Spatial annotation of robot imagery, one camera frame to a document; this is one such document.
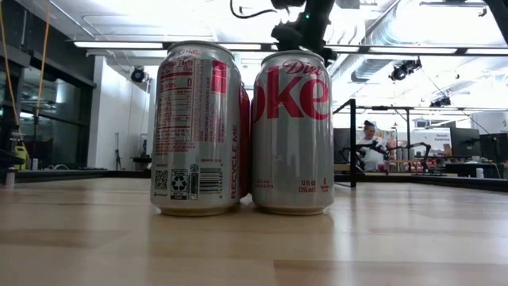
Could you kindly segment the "person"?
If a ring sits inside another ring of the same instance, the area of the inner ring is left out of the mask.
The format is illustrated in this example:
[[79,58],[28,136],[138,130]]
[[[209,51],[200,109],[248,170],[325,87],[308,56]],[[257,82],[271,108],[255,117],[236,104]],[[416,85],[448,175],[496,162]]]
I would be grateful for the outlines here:
[[375,125],[370,121],[364,122],[364,136],[356,143],[360,145],[359,154],[362,156],[364,171],[377,172],[384,167],[384,155],[387,153],[385,141],[375,135]]

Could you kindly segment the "black workstation rig frame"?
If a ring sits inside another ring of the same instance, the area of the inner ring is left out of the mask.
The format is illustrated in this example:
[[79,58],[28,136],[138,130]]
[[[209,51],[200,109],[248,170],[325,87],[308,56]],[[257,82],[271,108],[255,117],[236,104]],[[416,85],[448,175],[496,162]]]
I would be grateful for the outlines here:
[[362,106],[355,105],[357,110],[373,110],[373,111],[394,111],[400,117],[402,117],[406,121],[406,149],[407,156],[410,155],[412,141],[410,139],[410,112],[414,109],[410,106]]

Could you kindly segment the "long ceiling light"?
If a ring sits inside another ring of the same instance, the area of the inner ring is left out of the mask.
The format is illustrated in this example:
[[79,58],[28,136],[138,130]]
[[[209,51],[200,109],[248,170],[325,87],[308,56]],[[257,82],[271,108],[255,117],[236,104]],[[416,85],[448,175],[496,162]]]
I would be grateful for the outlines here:
[[508,56],[508,48],[469,48],[465,53],[475,56]]
[[115,42],[115,41],[75,41],[78,48],[103,49],[162,49],[164,45],[158,42]]
[[404,54],[404,55],[440,55],[440,54],[453,54],[455,48],[418,48],[418,47],[373,47],[368,50],[370,53],[375,54]]

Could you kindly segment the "dark computer monitor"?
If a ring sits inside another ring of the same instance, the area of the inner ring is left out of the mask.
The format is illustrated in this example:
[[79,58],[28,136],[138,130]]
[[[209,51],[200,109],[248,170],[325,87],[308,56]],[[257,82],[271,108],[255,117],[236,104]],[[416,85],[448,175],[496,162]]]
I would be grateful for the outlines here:
[[455,157],[479,157],[480,136],[477,129],[451,128],[452,155]]
[[508,162],[508,133],[480,136],[481,156],[497,163]]

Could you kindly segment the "yellow green container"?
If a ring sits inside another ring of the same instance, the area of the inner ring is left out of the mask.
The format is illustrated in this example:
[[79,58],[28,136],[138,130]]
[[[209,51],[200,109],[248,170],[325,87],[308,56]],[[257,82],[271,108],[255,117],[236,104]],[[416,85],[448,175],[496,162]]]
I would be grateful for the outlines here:
[[16,170],[26,170],[29,165],[29,153],[27,148],[25,147],[25,143],[20,141],[14,147],[14,153],[16,157],[22,159],[22,162],[19,164],[15,164],[14,168]]

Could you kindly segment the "silver Diet Coke can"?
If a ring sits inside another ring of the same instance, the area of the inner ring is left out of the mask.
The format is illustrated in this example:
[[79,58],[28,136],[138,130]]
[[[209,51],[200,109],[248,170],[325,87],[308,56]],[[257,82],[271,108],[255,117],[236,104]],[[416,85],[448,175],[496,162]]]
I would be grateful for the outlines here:
[[317,215],[334,202],[332,95],[321,56],[263,59],[252,101],[252,199],[264,211]]
[[240,201],[241,74],[207,41],[172,44],[157,77],[150,201],[164,215],[207,216]]

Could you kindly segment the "black aluminium table frame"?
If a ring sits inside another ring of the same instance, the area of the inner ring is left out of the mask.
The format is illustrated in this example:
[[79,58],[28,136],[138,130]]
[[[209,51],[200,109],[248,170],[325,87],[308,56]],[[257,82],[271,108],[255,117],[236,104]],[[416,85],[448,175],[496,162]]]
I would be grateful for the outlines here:
[[[84,180],[98,178],[149,179],[150,171],[107,171],[107,170],[71,170],[71,171],[16,171],[16,183],[35,183],[58,180]],[[477,179],[451,176],[423,176],[408,173],[388,175],[384,173],[356,174],[357,183],[391,184],[428,184],[444,187],[476,189],[508,193],[508,180]]]

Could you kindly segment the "small dark side table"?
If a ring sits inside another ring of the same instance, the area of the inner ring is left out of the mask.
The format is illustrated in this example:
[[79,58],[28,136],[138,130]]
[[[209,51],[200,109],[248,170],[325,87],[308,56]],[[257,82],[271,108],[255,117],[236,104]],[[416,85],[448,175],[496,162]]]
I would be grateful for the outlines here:
[[151,168],[152,158],[149,155],[142,154],[140,157],[133,157],[133,168],[135,171],[145,171]]

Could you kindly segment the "white sign board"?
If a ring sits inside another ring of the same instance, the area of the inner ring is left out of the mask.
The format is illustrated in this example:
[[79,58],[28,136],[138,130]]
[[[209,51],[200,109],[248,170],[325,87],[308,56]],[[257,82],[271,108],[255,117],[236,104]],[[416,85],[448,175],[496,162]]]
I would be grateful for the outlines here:
[[430,156],[445,155],[451,149],[451,134],[449,128],[444,129],[414,129],[410,133],[412,144],[424,142],[431,146]]

